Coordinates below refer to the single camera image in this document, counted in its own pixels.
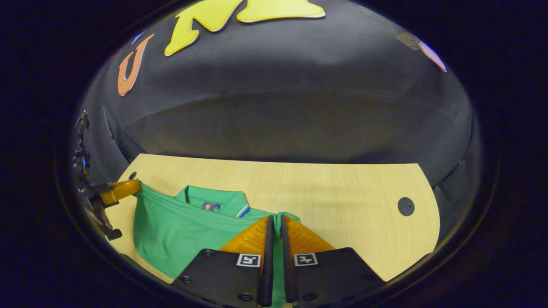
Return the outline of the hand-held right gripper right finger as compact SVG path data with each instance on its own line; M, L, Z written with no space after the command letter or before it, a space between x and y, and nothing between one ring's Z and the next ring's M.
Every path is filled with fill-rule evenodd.
M348 308L385 281L350 248L336 249L287 215L280 219L286 302L293 308Z

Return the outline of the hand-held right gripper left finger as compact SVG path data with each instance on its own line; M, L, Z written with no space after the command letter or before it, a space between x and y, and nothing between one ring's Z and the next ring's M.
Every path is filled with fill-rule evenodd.
M258 231L254 248L229 245L202 249L172 282L178 292L207 308L272 306L274 217L260 219L246 232Z

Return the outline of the green T-shirt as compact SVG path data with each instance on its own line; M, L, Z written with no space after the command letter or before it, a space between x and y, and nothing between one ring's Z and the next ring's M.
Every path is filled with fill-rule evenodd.
M187 186L178 195L163 195L141 184L134 217L134 243L139 255L173 281L202 249L221 250L234 244L254 248L258 231L246 232L269 215L274 217L272 306L286 304L281 217L249 207L243 192Z

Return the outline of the black backdrop cloth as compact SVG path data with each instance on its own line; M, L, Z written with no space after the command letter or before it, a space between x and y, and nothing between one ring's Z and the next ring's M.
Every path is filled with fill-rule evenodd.
M79 113L92 184L140 154L312 164L416 163L438 204L437 246L477 198L477 109L429 41L354 0L272 18L282 2L176 6L116 40ZM267 15L245 21L266 3Z

